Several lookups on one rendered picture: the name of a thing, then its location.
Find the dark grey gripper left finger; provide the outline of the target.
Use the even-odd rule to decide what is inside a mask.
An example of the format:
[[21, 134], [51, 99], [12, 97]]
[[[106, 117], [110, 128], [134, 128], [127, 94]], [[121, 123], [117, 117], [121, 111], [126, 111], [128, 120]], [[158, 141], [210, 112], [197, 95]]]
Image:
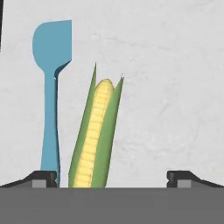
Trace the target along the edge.
[[56, 171], [33, 171], [27, 177], [1, 185], [1, 188], [56, 188]]

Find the blue spatula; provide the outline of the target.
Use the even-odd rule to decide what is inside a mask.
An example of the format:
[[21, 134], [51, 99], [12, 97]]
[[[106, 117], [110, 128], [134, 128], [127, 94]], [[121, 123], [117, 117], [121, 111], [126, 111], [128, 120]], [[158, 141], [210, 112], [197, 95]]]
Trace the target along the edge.
[[60, 186], [60, 147], [57, 124], [58, 78], [72, 60], [72, 21], [46, 22], [38, 26], [32, 52], [45, 77], [45, 125], [41, 170], [56, 172]]

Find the corn cob with green husk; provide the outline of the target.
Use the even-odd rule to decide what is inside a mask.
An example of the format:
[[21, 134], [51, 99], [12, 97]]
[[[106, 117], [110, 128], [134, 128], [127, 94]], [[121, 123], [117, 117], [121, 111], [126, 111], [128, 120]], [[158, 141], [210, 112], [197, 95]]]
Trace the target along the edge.
[[94, 69], [68, 173], [69, 188], [106, 186], [123, 80], [116, 87], [110, 79], [96, 83]]

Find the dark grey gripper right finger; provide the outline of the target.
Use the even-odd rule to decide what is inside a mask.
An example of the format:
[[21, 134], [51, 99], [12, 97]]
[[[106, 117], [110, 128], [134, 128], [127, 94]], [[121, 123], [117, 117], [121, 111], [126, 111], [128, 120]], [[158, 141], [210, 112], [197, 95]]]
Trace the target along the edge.
[[223, 185], [200, 179], [190, 171], [168, 171], [166, 177], [168, 188], [223, 188]]

